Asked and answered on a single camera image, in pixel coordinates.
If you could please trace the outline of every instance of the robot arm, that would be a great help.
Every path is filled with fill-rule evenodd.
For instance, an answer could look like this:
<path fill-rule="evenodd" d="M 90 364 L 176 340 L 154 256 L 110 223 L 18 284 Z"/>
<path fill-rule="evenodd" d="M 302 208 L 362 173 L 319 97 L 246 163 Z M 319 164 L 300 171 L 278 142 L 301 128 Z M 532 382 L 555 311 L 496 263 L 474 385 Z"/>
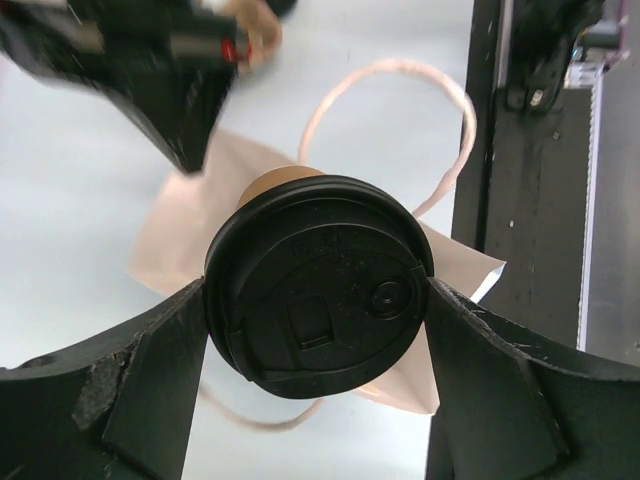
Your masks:
<path fill-rule="evenodd" d="M 98 90 L 186 173 L 250 55 L 229 18 L 182 0 L 0 0 L 0 50 L 36 77 Z"/>

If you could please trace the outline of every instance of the brown paper cup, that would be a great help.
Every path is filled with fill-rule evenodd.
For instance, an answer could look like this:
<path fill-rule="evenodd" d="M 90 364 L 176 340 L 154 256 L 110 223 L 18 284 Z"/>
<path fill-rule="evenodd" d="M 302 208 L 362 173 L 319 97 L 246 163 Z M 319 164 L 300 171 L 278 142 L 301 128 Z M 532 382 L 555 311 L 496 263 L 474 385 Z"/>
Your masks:
<path fill-rule="evenodd" d="M 303 167 L 301 165 L 291 165 L 271 170 L 270 172 L 267 172 L 255 179 L 253 183 L 247 187 L 238 201 L 236 210 L 240 210 L 258 195 L 271 190 L 272 188 L 301 178 L 317 177 L 319 175 L 324 175 L 324 173 L 320 170 L 316 170 L 315 168 Z"/>

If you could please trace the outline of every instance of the black metal frame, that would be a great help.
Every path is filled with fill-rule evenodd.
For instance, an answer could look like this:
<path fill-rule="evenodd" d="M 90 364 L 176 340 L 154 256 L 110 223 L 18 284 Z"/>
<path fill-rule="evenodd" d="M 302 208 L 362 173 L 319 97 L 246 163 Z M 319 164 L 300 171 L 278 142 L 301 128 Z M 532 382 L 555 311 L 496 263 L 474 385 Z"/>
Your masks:
<path fill-rule="evenodd" d="M 501 36 L 526 3 L 514 0 L 506 12 L 503 0 L 474 2 L 466 88 L 476 106 L 478 140 L 458 179 L 452 237 L 507 261 L 483 306 L 575 348 L 592 93 L 564 91 L 552 111 L 538 117 L 508 107 L 498 69 L 500 48 L 510 42 Z M 510 28 L 503 30 L 505 24 Z M 441 412 L 432 422 L 426 478 L 455 478 Z"/>

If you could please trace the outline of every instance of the black plastic lid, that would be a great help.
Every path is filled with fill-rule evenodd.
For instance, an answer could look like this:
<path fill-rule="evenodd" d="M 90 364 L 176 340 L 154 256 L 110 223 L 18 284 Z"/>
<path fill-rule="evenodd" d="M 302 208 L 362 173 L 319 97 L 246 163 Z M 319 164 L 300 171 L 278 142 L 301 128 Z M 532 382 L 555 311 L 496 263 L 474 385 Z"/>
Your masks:
<path fill-rule="evenodd" d="M 318 176 L 238 210 L 211 244 L 213 341 L 248 380 L 285 398 L 352 390 L 406 352 L 427 310 L 431 250 L 383 191 Z"/>

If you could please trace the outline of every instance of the white table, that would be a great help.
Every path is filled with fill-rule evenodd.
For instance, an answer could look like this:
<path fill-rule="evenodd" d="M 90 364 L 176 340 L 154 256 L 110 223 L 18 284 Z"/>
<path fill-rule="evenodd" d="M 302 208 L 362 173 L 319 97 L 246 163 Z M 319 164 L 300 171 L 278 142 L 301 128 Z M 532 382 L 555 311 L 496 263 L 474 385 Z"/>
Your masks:
<path fill-rule="evenodd" d="M 466 70 L 471 0 L 300 0 L 283 49 L 231 94 L 220 125 L 294 155 L 323 95 L 385 57 Z M 0 90 L 0 365 L 83 340 L 160 300 L 126 274 L 128 255 L 169 163 L 106 100 L 43 86 L 15 67 Z M 357 176 L 407 207 L 453 161 L 460 115 L 417 80 L 367 80 L 337 102 L 312 148 L 319 168 Z M 453 195 L 427 217 L 448 232 Z M 205 376 L 247 415 L 284 419 L 298 404 L 247 384 L 210 349 Z M 429 419 L 352 394 L 296 431 L 230 425 L 198 404 L 186 479 L 423 478 Z"/>

